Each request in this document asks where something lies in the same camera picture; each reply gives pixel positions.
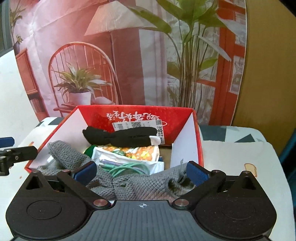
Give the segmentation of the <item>printed room backdrop cloth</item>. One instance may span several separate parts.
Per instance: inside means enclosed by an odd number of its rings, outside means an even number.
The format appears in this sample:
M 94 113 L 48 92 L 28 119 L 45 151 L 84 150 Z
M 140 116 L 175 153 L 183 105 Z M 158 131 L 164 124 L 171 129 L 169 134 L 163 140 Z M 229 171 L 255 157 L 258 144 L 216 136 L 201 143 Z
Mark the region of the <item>printed room backdrop cloth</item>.
M 39 120 L 78 105 L 192 108 L 230 125 L 245 1 L 10 1 L 18 70 Z

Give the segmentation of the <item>grey knitted cloth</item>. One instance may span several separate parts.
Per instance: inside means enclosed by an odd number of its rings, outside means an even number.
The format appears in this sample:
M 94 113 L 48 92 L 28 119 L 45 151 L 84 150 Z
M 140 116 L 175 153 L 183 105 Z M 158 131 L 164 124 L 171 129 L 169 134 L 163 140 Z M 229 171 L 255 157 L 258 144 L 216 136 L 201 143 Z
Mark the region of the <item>grey knitted cloth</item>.
M 91 161 L 86 154 L 78 152 L 63 141 L 48 144 L 53 160 L 39 166 L 44 175 L 55 175 L 63 169 L 74 171 Z M 96 176 L 86 186 L 108 200 L 168 200 L 170 202 L 193 190 L 196 186 L 186 173 L 186 164 L 152 174 L 126 174 L 112 177 L 97 167 Z

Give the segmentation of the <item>yellow wooden board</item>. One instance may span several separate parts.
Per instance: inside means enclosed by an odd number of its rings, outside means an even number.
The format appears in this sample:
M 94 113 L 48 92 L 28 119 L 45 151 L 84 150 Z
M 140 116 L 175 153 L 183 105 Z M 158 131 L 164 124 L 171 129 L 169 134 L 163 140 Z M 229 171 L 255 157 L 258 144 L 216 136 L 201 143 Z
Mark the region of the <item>yellow wooden board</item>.
M 295 16 L 247 1 L 247 52 L 233 125 L 259 130 L 280 154 L 295 129 Z

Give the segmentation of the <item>white plastic package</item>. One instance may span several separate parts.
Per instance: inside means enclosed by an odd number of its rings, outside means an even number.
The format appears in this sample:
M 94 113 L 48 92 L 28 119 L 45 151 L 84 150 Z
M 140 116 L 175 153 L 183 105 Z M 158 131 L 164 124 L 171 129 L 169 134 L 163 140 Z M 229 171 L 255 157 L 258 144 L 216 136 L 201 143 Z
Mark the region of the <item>white plastic package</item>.
M 165 164 L 162 161 L 138 161 L 123 156 L 107 154 L 99 151 L 96 147 L 93 149 L 91 158 L 97 166 L 104 169 L 112 177 L 119 177 L 127 174 L 149 176 L 165 169 Z

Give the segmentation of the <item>red cardboard box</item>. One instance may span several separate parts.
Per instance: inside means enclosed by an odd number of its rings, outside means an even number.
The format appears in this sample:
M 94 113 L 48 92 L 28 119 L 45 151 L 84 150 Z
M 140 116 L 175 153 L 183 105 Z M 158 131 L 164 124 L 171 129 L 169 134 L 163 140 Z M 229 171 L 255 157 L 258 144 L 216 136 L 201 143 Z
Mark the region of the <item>red cardboard box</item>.
M 46 164 L 49 158 L 47 144 L 57 140 L 84 152 L 90 144 L 82 131 L 88 126 L 107 132 L 151 126 L 165 146 L 171 147 L 169 167 L 188 161 L 203 166 L 203 152 L 196 112 L 192 108 L 174 108 L 143 105 L 79 105 L 73 109 L 40 144 L 36 159 L 25 169 L 30 172 Z

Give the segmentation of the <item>white patterned table cloth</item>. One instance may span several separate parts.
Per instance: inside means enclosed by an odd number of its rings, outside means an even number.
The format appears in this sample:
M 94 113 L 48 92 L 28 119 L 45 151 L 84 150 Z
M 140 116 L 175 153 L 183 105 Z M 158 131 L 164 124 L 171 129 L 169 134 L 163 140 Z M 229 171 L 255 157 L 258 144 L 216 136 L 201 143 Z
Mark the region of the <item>white patterned table cloth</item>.
M 43 119 L 19 147 L 33 144 L 39 147 L 63 118 Z M 280 160 L 262 133 L 253 128 L 200 126 L 205 168 L 219 169 L 227 175 L 247 170 L 253 173 L 273 203 L 277 220 L 271 240 L 295 240 L 295 219 L 292 193 Z M 1 177 L 1 240 L 13 238 L 6 223 L 6 209 L 27 178 L 27 162 L 16 163 L 8 176 Z

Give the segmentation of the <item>black rolled sock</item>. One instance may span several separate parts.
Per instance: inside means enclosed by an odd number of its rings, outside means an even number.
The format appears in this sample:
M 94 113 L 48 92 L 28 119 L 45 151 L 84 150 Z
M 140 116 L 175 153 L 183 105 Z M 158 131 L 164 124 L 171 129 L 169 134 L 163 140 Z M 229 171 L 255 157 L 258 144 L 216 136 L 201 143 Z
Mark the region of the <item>black rolled sock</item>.
M 129 128 L 110 133 L 88 126 L 82 133 L 91 145 L 97 146 L 112 145 L 118 148 L 137 148 L 161 144 L 157 130 L 153 127 Z

